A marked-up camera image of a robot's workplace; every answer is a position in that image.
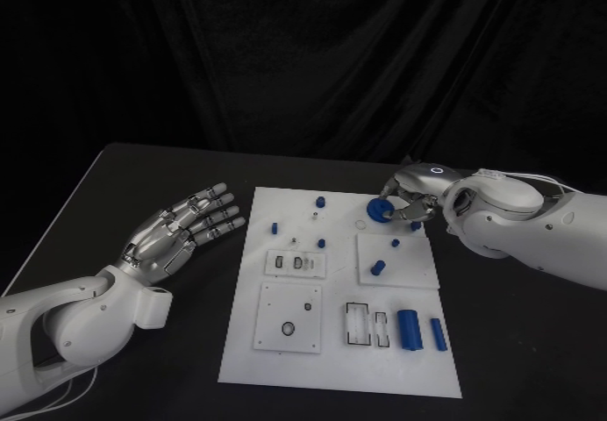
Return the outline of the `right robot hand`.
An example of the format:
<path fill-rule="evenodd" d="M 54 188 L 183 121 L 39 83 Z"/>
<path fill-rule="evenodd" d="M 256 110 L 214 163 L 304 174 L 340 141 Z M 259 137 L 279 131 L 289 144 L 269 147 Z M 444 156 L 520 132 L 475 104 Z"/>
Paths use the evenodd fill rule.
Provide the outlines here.
<path fill-rule="evenodd" d="M 451 185 L 461 178 L 454 169 L 434 163 L 413 163 L 402 167 L 388 179 L 377 199 L 386 200 L 396 193 L 406 206 L 385 210 L 382 218 L 426 222 L 444 206 Z"/>

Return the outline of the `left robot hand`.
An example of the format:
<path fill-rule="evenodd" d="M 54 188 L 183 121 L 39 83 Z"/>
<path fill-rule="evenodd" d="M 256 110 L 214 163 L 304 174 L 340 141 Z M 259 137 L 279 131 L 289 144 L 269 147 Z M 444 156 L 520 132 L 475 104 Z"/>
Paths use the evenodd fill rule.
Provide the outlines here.
<path fill-rule="evenodd" d="M 193 252 L 245 224 L 225 183 L 160 210 L 134 231 L 116 267 L 150 286 L 176 274 Z"/>

